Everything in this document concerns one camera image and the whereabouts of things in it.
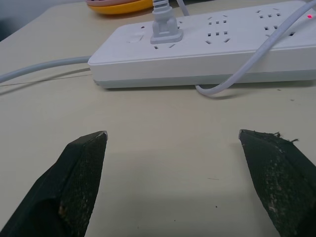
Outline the pink plastic bowl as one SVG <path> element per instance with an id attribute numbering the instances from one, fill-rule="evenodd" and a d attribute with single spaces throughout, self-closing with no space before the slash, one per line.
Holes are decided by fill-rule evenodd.
<path id="1" fill-rule="evenodd" d="M 138 0 L 85 0 L 86 4 L 89 6 L 113 6 L 136 1 Z"/>

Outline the grey power plug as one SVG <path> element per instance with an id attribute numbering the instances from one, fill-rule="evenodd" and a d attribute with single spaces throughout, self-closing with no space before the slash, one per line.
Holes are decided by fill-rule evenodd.
<path id="1" fill-rule="evenodd" d="M 151 44 L 179 42 L 183 38 L 183 31 L 178 28 L 177 20 L 169 0 L 153 0 L 154 21 Z"/>

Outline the orange plastic bowl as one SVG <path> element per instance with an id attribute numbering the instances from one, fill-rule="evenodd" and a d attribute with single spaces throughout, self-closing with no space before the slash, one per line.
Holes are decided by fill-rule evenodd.
<path id="1" fill-rule="evenodd" d="M 96 13 L 104 15 L 120 15 L 120 14 L 130 14 L 142 10 L 147 10 L 153 7 L 152 0 L 138 0 L 136 2 L 113 5 L 113 6 L 89 6 L 91 10 Z"/>

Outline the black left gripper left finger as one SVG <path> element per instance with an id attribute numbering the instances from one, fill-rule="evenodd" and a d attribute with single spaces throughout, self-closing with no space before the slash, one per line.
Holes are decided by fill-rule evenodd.
<path id="1" fill-rule="evenodd" d="M 70 142 L 32 185 L 0 237 L 84 237 L 98 195 L 106 131 Z"/>

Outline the white power strip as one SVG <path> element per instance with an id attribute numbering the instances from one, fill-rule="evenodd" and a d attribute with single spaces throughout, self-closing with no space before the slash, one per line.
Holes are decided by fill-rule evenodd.
<path id="1" fill-rule="evenodd" d="M 180 17 L 181 41 L 151 44 L 152 23 L 117 28 L 88 61 L 104 88 L 220 84 L 234 74 L 301 0 Z M 316 79 L 316 6 L 301 16 L 242 83 Z"/>

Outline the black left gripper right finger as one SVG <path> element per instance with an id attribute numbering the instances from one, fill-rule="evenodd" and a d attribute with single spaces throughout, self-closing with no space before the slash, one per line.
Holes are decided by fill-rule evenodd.
<path id="1" fill-rule="evenodd" d="M 316 237 L 316 166 L 280 133 L 239 132 L 251 179 L 280 237 Z"/>

